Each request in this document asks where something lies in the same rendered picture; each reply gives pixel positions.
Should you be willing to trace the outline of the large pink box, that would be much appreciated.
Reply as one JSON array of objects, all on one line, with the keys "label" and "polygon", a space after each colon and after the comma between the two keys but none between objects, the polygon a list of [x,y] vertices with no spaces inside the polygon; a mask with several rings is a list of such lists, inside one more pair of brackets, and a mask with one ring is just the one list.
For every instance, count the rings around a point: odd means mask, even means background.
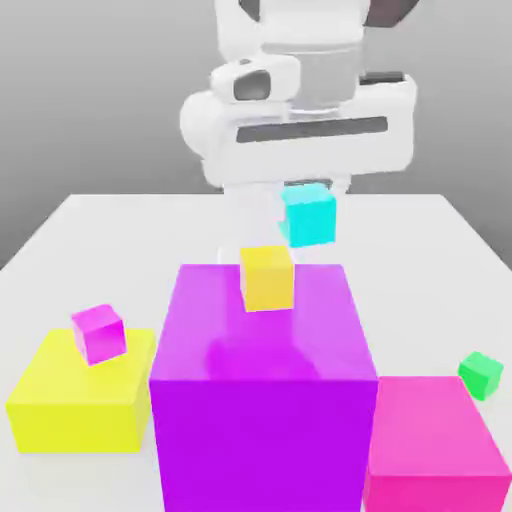
[{"label": "large pink box", "polygon": [[365,512],[502,512],[511,484],[460,378],[380,378]]}]

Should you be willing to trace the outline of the small green cube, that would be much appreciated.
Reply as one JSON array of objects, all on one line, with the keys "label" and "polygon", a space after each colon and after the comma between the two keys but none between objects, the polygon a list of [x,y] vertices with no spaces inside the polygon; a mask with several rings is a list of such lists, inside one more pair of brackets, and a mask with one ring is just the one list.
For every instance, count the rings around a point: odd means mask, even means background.
[{"label": "small green cube", "polygon": [[481,352],[474,351],[458,366],[458,375],[471,396],[485,401],[498,388],[504,365]]}]

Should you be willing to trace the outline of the large purple box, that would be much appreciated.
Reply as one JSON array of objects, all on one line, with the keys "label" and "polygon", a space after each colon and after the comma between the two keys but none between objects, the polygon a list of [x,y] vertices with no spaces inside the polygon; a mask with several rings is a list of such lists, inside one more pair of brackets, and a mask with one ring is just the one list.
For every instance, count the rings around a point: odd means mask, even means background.
[{"label": "large purple box", "polygon": [[360,511],[377,375],[342,267],[250,313],[236,265],[183,265],[149,387],[165,512]]}]

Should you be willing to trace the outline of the small cyan cube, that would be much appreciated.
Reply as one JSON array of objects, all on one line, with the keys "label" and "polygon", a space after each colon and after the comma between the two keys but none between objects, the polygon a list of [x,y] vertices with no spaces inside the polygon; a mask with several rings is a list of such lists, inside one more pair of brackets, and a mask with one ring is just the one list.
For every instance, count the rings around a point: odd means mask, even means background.
[{"label": "small cyan cube", "polygon": [[337,201],[323,183],[286,186],[281,198],[284,220],[280,229],[291,248],[335,241]]}]

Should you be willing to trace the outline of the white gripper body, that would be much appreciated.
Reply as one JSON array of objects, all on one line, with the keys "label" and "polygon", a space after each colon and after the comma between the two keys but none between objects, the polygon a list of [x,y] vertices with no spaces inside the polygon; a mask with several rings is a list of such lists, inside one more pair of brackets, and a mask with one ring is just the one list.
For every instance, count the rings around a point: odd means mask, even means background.
[{"label": "white gripper body", "polygon": [[400,172],[413,157],[416,99],[402,73],[364,77],[351,100],[327,111],[228,104],[202,91],[185,100],[180,129],[215,187]]}]

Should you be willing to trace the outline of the large yellow box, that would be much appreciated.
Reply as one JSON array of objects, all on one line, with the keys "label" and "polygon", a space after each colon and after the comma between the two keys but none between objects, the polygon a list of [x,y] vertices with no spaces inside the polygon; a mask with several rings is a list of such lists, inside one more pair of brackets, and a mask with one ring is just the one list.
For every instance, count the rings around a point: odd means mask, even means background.
[{"label": "large yellow box", "polygon": [[126,331],[127,352],[89,366],[73,332],[48,332],[6,402],[21,453],[135,453],[150,417],[151,329]]}]

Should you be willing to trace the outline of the small magenta cube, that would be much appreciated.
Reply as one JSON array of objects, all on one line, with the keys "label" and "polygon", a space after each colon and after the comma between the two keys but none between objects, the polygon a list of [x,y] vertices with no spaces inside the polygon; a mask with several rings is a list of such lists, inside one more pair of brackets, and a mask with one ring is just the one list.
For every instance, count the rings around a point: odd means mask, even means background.
[{"label": "small magenta cube", "polygon": [[75,345],[88,366],[127,351],[124,324],[109,304],[101,304],[71,315]]}]

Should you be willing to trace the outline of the small yellow cube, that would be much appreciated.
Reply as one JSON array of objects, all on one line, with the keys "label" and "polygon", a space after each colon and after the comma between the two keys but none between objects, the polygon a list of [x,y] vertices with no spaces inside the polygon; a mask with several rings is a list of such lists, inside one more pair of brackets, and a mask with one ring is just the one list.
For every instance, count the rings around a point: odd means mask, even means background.
[{"label": "small yellow cube", "polygon": [[240,287],[247,312],[289,310],[295,266],[284,245],[240,249]]}]

